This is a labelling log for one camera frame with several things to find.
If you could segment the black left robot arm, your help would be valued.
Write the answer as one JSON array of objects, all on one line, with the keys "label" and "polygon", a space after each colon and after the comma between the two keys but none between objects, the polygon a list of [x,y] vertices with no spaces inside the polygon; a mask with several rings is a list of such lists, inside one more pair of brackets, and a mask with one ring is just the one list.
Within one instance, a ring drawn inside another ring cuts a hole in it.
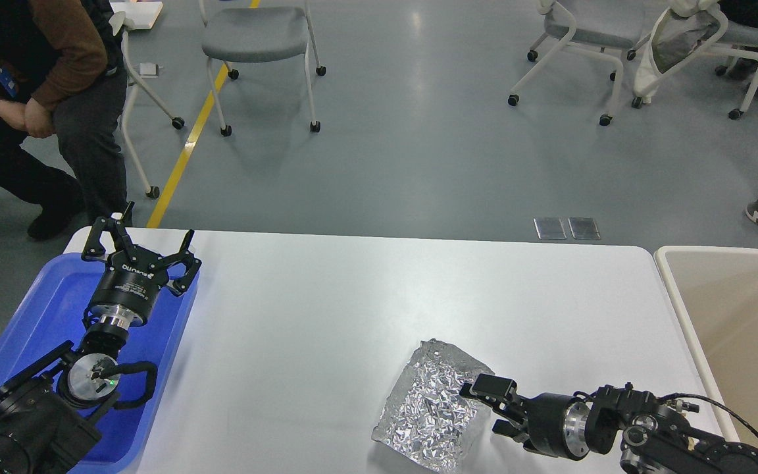
[{"label": "black left robot arm", "polygon": [[109,412],[135,410],[159,386],[159,364],[126,362],[130,330],[147,324],[163,289],[180,297],[201,269],[193,230],[178,251],[161,255],[128,234],[129,202],[120,218],[98,218],[82,261],[103,274],[82,314],[79,343],[61,342],[0,385],[0,473],[66,473],[103,435]]}]

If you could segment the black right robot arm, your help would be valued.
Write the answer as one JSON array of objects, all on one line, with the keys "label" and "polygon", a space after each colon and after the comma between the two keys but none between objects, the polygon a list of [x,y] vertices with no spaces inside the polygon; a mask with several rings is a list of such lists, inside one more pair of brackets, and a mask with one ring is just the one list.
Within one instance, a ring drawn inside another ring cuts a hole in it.
[{"label": "black right robot arm", "polygon": [[514,380],[481,374],[460,395],[499,414],[494,433],[538,455],[581,461],[609,453],[620,439],[619,464],[628,473],[758,473],[758,447],[691,426],[686,412],[699,411],[692,394],[658,397],[628,383],[529,398]]}]

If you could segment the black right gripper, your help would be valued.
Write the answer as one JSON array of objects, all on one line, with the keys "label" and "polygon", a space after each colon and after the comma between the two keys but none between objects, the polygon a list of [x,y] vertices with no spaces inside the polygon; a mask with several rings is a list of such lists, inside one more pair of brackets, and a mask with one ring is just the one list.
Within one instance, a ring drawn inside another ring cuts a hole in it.
[{"label": "black right gripper", "polygon": [[488,374],[464,383],[459,396],[484,403],[503,417],[495,421],[492,433],[511,438],[527,451],[571,461],[590,452],[586,442],[590,408],[578,397],[542,393],[527,401],[517,394],[517,382]]}]

